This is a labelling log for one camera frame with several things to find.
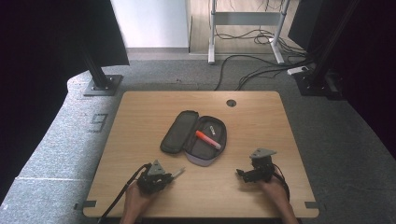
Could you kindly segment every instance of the wrist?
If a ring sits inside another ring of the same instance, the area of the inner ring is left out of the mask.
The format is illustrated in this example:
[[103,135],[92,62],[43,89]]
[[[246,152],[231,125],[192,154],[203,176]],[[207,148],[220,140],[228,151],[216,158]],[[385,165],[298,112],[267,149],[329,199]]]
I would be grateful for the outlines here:
[[126,211],[122,215],[120,224],[134,224],[138,216],[139,216],[139,212],[136,210]]

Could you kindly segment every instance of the metal bracket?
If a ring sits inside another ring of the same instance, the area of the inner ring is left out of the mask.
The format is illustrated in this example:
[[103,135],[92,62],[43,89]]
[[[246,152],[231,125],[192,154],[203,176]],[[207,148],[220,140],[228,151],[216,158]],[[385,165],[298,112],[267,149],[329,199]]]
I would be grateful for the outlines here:
[[276,154],[275,151],[266,148],[257,148],[249,157],[251,159],[259,159]]
[[84,96],[113,96],[122,81],[122,75],[106,75],[106,79],[105,87],[97,87],[92,79],[84,91]]
[[155,162],[152,163],[151,167],[148,170],[148,175],[163,175],[163,174],[165,174],[165,170],[160,165],[158,160],[155,160]]

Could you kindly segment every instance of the metal stand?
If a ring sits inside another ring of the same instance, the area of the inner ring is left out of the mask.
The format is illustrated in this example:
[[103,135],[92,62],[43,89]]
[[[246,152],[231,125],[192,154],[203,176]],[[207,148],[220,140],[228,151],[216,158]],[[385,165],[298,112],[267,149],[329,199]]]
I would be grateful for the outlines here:
[[281,12],[216,12],[216,0],[212,0],[210,12],[209,64],[215,63],[215,29],[216,25],[267,25],[277,26],[274,38],[270,38],[271,48],[278,63],[284,63],[277,46],[283,22],[285,21],[290,0],[286,0]]
[[331,86],[336,86],[333,85],[336,84],[336,81],[334,81],[332,76],[329,76],[329,68],[333,63],[335,47],[340,35],[347,26],[359,1],[360,0],[352,0],[349,3],[341,22],[332,34],[332,38],[326,43],[326,47],[320,55],[318,66],[314,69],[314,72],[312,74],[301,73],[294,76],[301,95],[326,96],[329,99],[337,100],[343,99],[338,91],[334,91],[334,88],[331,88]]
[[84,63],[92,75],[92,80],[84,92],[84,96],[113,96],[122,81],[122,75],[105,75],[102,68],[93,61],[84,42],[80,42]]

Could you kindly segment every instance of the wooden panel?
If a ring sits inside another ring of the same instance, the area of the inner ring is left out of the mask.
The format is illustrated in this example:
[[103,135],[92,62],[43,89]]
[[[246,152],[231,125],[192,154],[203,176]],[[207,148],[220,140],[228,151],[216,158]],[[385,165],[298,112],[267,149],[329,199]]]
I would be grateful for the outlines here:
[[[229,107],[226,102],[236,101]],[[190,163],[183,152],[160,150],[166,132],[183,110],[221,119],[228,132],[224,152],[208,167]],[[303,163],[282,102],[274,91],[129,91],[125,92],[85,208],[88,217],[101,216],[125,182],[144,163],[158,159],[173,173],[183,175],[163,190],[145,217],[277,217],[273,205],[256,184],[246,184],[235,169],[251,170],[248,157],[256,148],[276,150],[277,164],[290,185],[291,204],[297,217],[316,217]],[[120,217],[123,198],[110,213]]]

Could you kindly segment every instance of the black pencil case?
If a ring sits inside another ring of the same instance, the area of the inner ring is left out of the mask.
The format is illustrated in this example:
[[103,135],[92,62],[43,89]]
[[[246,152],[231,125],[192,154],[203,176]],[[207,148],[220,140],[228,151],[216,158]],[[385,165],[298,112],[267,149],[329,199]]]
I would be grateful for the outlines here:
[[[219,144],[219,149],[196,136],[202,132]],[[198,112],[182,111],[161,142],[160,149],[167,153],[185,151],[187,159],[197,165],[210,165],[225,149],[227,129],[225,124],[211,116],[199,117]]]

